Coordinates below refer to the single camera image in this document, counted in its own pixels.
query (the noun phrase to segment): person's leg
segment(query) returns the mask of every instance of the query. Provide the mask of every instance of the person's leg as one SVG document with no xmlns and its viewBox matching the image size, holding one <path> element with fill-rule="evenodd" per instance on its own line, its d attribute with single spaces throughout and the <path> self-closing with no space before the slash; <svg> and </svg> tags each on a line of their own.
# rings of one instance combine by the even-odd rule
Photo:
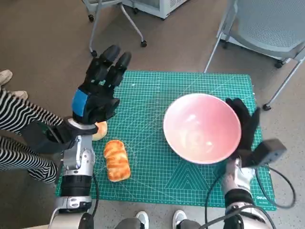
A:
<svg viewBox="0 0 305 229">
<path fill-rule="evenodd" d="M 0 136 L 0 170 L 20 168 L 27 169 L 32 178 L 45 183 L 54 182 L 58 171 L 52 161 L 37 156 L 28 146 Z"/>
<path fill-rule="evenodd" d="M 62 119 L 0 87 L 0 129 L 20 134 L 33 121 L 59 125 Z"/>
<path fill-rule="evenodd" d="M 178 210 L 173 215 L 173 229 L 199 229 L 200 224 L 188 220 L 186 214 L 182 210 Z"/>
<path fill-rule="evenodd" d="M 0 87 L 0 129 L 20 134 L 33 121 L 59 125 L 62 119 Z M 52 161 L 37 156 L 29 147 L 0 137 L 0 169 L 17 168 L 27 169 L 31 177 L 46 183 L 55 181 L 58 170 Z"/>
<path fill-rule="evenodd" d="M 149 220 L 145 211 L 140 211 L 135 218 L 123 219 L 115 229 L 148 229 Z"/>
</svg>

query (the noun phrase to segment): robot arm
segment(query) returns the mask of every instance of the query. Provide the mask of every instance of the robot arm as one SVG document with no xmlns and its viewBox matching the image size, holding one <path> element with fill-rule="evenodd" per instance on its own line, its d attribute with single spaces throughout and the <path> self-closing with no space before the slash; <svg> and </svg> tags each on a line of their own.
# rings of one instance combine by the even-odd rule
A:
<svg viewBox="0 0 305 229">
<path fill-rule="evenodd" d="M 252 152 L 254 134 L 259 124 L 259 108 L 250 115 L 240 99 L 227 99 L 227 103 L 239 117 L 242 138 L 237 150 L 227 160 L 222 180 L 226 215 L 245 206 L 255 206 L 250 190 L 255 168 L 276 161 L 286 151 L 278 139 L 269 139 L 261 142 Z M 263 212 L 246 208 L 238 215 L 226 219 L 224 229 L 270 229 L 266 222 Z"/>
<path fill-rule="evenodd" d="M 131 60 L 125 52 L 115 65 L 120 48 L 112 45 L 98 58 L 93 58 L 84 82 L 72 100 L 73 117 L 65 118 L 60 126 L 31 123 L 22 135 L 36 152 L 63 152 L 64 172 L 61 196 L 56 200 L 50 229 L 92 229 L 93 216 L 90 196 L 95 153 L 92 135 L 97 133 L 96 122 L 103 122 L 115 115 L 120 103 L 114 98 L 114 88 L 119 86 Z"/>
</svg>

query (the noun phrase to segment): chair wheel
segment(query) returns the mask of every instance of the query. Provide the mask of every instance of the chair wheel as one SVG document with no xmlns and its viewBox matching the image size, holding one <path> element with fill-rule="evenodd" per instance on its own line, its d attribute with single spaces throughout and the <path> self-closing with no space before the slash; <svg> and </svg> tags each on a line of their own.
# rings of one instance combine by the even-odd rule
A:
<svg viewBox="0 0 305 229">
<path fill-rule="evenodd" d="M 264 111 L 270 111 L 271 110 L 271 106 L 267 105 L 267 104 L 264 104 L 263 105 L 263 110 Z"/>
<path fill-rule="evenodd" d="M 281 68 L 283 65 L 284 65 L 283 61 L 277 61 L 277 62 L 275 63 L 274 66 L 275 66 L 276 68 L 279 69 L 279 68 Z"/>
<path fill-rule="evenodd" d="M 94 21 L 94 16 L 92 14 L 88 15 L 89 21 L 93 22 Z"/>
<path fill-rule="evenodd" d="M 138 8 L 133 8 L 133 13 L 134 13 L 134 14 L 138 14 L 138 12 L 139 12 L 139 9 L 138 9 Z"/>
<path fill-rule="evenodd" d="M 142 42 L 141 42 L 141 47 L 145 48 L 146 46 L 147 46 L 146 40 L 142 41 Z"/>
<path fill-rule="evenodd" d="M 93 51 L 91 52 L 91 55 L 92 55 L 92 57 L 97 57 L 97 52 L 96 52 L 95 50 L 93 50 Z"/>
<path fill-rule="evenodd" d="M 227 49 L 227 48 L 228 48 L 228 45 L 229 45 L 229 42 L 224 42 L 223 48 L 224 48 L 224 49 Z"/>
</svg>

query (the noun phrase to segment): pink bowl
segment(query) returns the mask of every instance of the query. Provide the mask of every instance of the pink bowl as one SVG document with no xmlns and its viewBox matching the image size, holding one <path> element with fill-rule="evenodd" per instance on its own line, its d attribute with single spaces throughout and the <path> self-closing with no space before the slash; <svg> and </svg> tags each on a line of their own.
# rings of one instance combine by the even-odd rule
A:
<svg viewBox="0 0 305 229">
<path fill-rule="evenodd" d="M 163 130 L 176 154 L 198 164 L 228 158 L 241 138 L 234 110 L 208 94 L 188 94 L 174 101 L 165 113 Z"/>
</svg>

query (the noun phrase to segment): gray floor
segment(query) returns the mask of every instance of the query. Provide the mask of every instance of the gray floor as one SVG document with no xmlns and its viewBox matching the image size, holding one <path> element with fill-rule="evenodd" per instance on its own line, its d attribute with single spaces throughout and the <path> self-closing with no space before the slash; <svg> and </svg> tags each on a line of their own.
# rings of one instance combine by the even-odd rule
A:
<svg viewBox="0 0 305 229">
<path fill-rule="evenodd" d="M 140 40 L 118 9 L 105 9 L 95 37 L 94 47 L 102 51 L 119 44 L 132 52 L 130 69 L 201 72 L 215 42 L 215 34 L 225 7 L 225 0 L 191 0 L 173 12 L 166 21 L 140 12 L 131 17 L 143 32 L 148 46 Z M 73 0 L 2 0 L 0 1 L 0 68 L 11 69 L 10 90 L 27 90 L 30 99 L 51 111 L 71 114 L 70 104 L 76 87 L 85 76 L 91 56 L 88 40 L 92 24 L 87 20 L 81 1 Z M 266 102 L 293 68 L 290 62 L 281 70 L 274 60 L 234 45 L 219 47 L 210 72 L 251 75 L 257 103 Z M 304 228 L 304 130 L 305 66 L 288 87 L 263 113 L 264 137 L 278 137 L 288 153 L 273 166 L 286 174 L 295 185 L 297 204 L 291 210 L 271 215 L 278 228 Z M 279 202 L 288 201 L 290 191 L 273 176 Z M 52 185 L 31 180 L 26 172 L 0 172 L 0 228 L 22 228 L 48 222 L 53 207 Z M 150 228 L 171 228 L 171 217 L 182 208 L 190 219 L 203 223 L 203 208 L 101 201 L 96 228 L 114 228 L 119 220 L 145 209 Z M 210 208 L 209 218 L 223 214 Z M 221 223 L 211 228 L 222 228 Z"/>
</svg>

